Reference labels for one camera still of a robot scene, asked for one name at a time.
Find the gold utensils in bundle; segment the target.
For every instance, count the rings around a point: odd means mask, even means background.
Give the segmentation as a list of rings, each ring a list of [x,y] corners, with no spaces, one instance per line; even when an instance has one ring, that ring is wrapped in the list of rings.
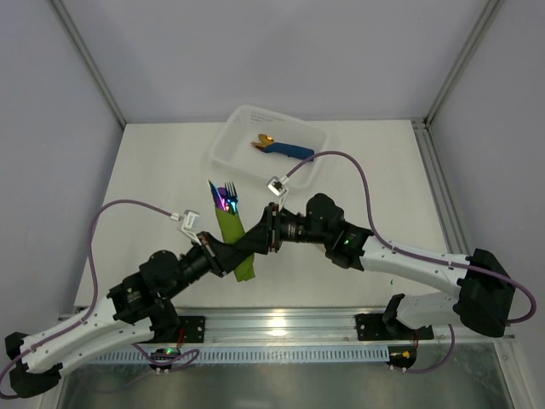
[[[250,143],[250,145],[256,149],[258,149],[259,151],[262,151],[264,152],[265,149],[267,147],[269,147],[270,145],[272,145],[273,143],[275,142],[275,140],[269,136],[269,135],[266,135],[266,134],[259,134],[257,136],[257,140],[256,141],[252,141]]]

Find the frame post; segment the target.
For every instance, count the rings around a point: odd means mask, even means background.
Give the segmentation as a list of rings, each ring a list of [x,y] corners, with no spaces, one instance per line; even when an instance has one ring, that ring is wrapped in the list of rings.
[[[110,87],[102,75],[94,56],[90,52],[89,47],[83,39],[83,36],[78,29],[75,20],[72,18],[67,6],[61,0],[48,0],[48,5],[52,9],[56,19],[59,21],[61,28],[67,35],[72,47],[76,51],[78,59],[82,62],[85,70],[89,74],[110,113],[116,119],[120,128],[124,130],[127,125],[127,120],[116,102]]]
[[[471,30],[466,36],[460,51],[457,53],[454,62],[450,66],[450,70],[448,71],[445,80],[434,97],[426,117],[423,119],[423,123],[427,128],[431,127],[440,114],[504,3],[503,0],[485,1],[483,8],[478,13]]]

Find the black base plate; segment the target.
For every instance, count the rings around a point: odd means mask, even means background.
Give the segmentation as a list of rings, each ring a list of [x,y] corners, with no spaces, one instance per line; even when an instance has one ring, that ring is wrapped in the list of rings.
[[[205,335],[206,317],[203,315],[179,315],[179,324],[176,327],[171,343],[203,343]]]
[[[382,314],[356,314],[354,320],[359,341],[427,341],[434,338],[431,326],[412,330],[397,320],[385,323]]]

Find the aluminium front rail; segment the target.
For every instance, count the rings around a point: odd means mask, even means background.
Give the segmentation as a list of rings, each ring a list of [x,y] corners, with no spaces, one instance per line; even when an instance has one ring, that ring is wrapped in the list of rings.
[[[204,342],[188,346],[411,342],[359,341],[354,316],[382,314],[377,308],[179,308],[177,314],[206,317]],[[175,345],[173,334],[160,343]]]

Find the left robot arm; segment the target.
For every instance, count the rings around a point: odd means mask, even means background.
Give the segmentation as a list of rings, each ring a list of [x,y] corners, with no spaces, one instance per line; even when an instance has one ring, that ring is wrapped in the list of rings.
[[[55,387],[70,357],[87,360],[118,343],[170,340],[180,324],[172,298],[207,273],[232,272],[256,249],[246,239],[225,244],[209,233],[198,238],[200,243],[184,256],[155,252],[137,273],[69,320],[40,334],[7,336],[13,398],[34,397]]]

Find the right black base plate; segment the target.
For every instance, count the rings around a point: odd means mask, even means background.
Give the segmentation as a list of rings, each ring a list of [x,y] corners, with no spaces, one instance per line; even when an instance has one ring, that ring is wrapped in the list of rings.
[[[359,341],[427,341],[434,338],[431,326],[412,330],[397,320],[385,323],[382,314],[356,314],[354,320]]]

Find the aluminium rail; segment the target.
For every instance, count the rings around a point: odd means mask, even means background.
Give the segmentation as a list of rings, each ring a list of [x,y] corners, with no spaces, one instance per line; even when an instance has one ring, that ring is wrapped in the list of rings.
[[[462,220],[456,209],[431,129],[421,118],[413,119],[411,126],[421,154],[446,248],[449,253],[472,255],[473,250],[469,247],[463,232]]]
[[[188,346],[411,342],[359,341],[354,316],[382,314],[377,308],[179,308],[177,314],[206,317],[204,342]],[[175,345],[173,334],[160,343]]]

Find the iridescent blue fork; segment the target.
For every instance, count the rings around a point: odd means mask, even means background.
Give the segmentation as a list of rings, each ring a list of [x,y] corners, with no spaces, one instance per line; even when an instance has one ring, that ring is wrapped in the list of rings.
[[[233,215],[238,214],[238,193],[233,182],[225,183],[226,202],[228,203],[229,211]]]

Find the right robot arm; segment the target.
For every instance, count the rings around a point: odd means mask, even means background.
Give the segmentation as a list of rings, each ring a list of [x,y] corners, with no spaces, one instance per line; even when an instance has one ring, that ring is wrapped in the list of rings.
[[[322,193],[307,201],[304,214],[270,203],[233,246],[267,254],[284,242],[322,245],[340,268],[392,274],[432,287],[424,296],[392,296],[381,317],[392,337],[410,336],[430,325],[458,324],[487,337],[505,333],[514,287],[489,251],[465,256],[409,250],[347,222],[343,209]]]

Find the right frame post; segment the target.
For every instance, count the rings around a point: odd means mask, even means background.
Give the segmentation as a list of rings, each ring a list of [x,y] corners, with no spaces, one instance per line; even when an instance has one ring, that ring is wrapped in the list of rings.
[[[448,71],[445,80],[434,97],[426,117],[423,119],[423,123],[427,128],[431,127],[440,114],[504,3],[503,0],[485,1],[483,8],[478,13],[471,30],[466,36],[460,51],[457,53],[454,62],[450,66],[450,70]]]

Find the blue rolled napkin bundle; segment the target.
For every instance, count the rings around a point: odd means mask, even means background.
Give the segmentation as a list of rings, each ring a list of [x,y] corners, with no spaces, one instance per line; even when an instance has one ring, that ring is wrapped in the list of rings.
[[[283,142],[274,142],[265,149],[264,153],[278,153],[286,157],[296,158],[299,160],[311,158],[315,154],[315,152],[310,148],[286,144]]]

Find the white plastic basket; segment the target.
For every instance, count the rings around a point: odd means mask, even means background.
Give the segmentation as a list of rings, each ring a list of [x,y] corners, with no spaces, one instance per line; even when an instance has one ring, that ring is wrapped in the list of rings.
[[[268,181],[327,150],[329,133],[298,118],[251,105],[235,109],[216,135],[211,160],[240,175]]]

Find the left frame post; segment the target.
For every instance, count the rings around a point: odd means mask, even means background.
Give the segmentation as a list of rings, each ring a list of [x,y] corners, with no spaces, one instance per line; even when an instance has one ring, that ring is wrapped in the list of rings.
[[[76,51],[78,59],[82,62],[85,70],[89,74],[110,113],[116,119],[120,128],[124,130],[127,125],[127,120],[116,102],[110,87],[102,75],[94,56],[90,52],[89,47],[83,39],[83,36],[78,29],[75,20],[72,18],[67,6],[61,0],[48,0],[48,5],[52,9],[56,19],[59,21],[61,28],[67,35],[72,47]]]

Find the aluminium right side rail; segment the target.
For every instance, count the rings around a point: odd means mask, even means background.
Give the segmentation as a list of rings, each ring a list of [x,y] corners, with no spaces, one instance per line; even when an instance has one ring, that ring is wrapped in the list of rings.
[[[473,250],[469,247],[463,232],[462,220],[456,209],[431,129],[421,118],[413,119],[411,126],[421,154],[446,248],[449,253],[472,255]]]

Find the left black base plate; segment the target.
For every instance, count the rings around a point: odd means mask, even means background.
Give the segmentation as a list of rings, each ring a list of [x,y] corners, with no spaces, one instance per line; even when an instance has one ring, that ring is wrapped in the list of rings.
[[[205,335],[206,317],[203,315],[179,315],[179,324],[176,327],[171,343],[203,343]]]

